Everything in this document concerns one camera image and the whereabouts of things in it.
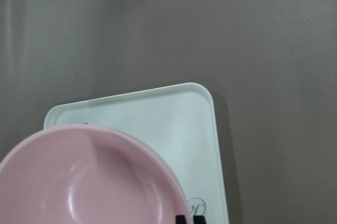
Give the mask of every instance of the gray table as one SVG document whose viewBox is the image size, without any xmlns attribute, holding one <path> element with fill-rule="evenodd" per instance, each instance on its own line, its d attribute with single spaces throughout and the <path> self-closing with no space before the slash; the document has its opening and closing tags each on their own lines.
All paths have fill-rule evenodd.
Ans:
<svg viewBox="0 0 337 224">
<path fill-rule="evenodd" d="M 215 100 L 231 223 L 336 223 L 336 11 L 0 0 L 0 158 L 57 104 L 192 81 Z"/>
</svg>

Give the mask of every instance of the table surface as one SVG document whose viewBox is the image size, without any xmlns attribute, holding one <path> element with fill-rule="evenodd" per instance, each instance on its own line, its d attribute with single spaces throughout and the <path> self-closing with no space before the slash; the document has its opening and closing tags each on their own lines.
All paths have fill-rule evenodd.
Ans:
<svg viewBox="0 0 337 224">
<path fill-rule="evenodd" d="M 0 0 L 0 159 L 57 104 L 197 82 L 215 101 L 231 223 L 336 223 L 336 11 Z"/>
</svg>

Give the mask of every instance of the logo on tray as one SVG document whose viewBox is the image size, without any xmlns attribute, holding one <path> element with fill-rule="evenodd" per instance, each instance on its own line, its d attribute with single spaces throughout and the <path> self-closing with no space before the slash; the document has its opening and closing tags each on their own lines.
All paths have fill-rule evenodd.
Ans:
<svg viewBox="0 0 337 224">
<path fill-rule="evenodd" d="M 201 198 L 190 199 L 189 206 L 192 215 L 205 215 L 206 213 L 206 202 Z"/>
</svg>

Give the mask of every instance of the plastic tray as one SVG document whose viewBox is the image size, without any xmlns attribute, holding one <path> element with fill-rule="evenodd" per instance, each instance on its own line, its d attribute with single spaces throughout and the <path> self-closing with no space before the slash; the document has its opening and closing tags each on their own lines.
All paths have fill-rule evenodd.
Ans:
<svg viewBox="0 0 337 224">
<path fill-rule="evenodd" d="M 191 213 L 207 224 L 229 223 L 212 96 L 183 83 L 53 107 L 44 128 L 88 123 L 148 144 L 172 168 Z"/>
</svg>

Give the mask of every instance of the tray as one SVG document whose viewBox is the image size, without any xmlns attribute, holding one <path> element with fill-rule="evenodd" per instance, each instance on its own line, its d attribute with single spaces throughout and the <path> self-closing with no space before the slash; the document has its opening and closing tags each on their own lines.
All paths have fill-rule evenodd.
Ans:
<svg viewBox="0 0 337 224">
<path fill-rule="evenodd" d="M 44 128 L 88 123 L 117 129 L 145 142 L 172 168 L 193 215 L 207 224 L 229 223 L 209 91 L 183 83 L 53 107 Z"/>
</svg>

